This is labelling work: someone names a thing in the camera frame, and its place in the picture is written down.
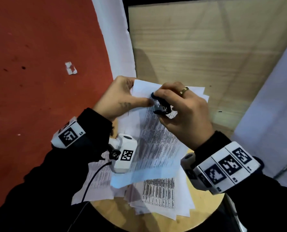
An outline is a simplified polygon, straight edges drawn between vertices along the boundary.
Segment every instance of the forearm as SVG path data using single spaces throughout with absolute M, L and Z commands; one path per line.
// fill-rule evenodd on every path
M 0 229 L 67 219 L 72 196 L 87 177 L 88 163 L 98 161 L 106 151 L 112 129 L 112 123 L 92 109 L 86 109 L 78 123 L 90 142 L 53 148 L 44 162 L 24 177 L 24 183 L 7 195 L 0 208 Z
M 195 150 L 196 165 L 229 143 L 231 141 L 225 135 L 215 132 Z M 287 188 L 263 175 L 261 169 L 228 189 L 226 193 L 235 203 L 240 221 L 249 230 L 287 223 L 287 218 L 281 219 L 284 212 L 287 212 Z M 273 218 L 279 220 L 271 224 Z

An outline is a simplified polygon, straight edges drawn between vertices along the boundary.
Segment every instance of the white wrist band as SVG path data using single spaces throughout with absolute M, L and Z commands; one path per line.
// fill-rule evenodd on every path
M 181 160 L 181 166 L 198 190 L 209 190 L 213 195 L 223 193 L 246 179 L 260 164 L 237 142 L 232 142 L 194 169 L 195 154 L 190 153 Z
M 77 122 L 77 118 L 73 117 L 67 124 L 58 130 L 51 140 L 53 146 L 57 148 L 67 148 L 78 138 L 85 134 L 85 131 Z

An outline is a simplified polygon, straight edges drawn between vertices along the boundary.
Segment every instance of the hand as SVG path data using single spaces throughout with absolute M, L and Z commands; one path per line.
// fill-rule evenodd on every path
M 207 102 L 191 90 L 180 97 L 178 94 L 184 87 L 181 82 L 165 83 L 154 95 L 165 99 L 178 112 L 172 119 L 159 116 L 161 124 L 188 148 L 195 150 L 214 134 L 214 130 Z
M 130 89 L 133 87 L 135 79 L 118 76 L 93 107 L 93 110 L 112 122 L 133 108 L 152 106 L 154 102 L 149 98 L 131 96 Z

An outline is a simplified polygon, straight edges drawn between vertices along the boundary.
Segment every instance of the wooden table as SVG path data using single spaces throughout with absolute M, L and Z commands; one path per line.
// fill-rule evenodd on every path
M 287 0 L 203 0 L 129 8 L 137 78 L 206 87 L 231 136 L 287 47 Z
M 158 213 L 135 215 L 123 198 L 91 202 L 108 221 L 130 232 L 184 232 L 203 223 L 220 205 L 224 194 L 211 195 L 209 191 L 196 190 L 187 179 L 187 184 L 196 209 L 190 217 L 177 216 L 176 221 Z

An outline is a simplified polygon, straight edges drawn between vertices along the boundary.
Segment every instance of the red wall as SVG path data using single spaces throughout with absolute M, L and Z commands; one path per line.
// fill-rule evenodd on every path
M 111 81 L 91 0 L 0 0 L 0 206 Z

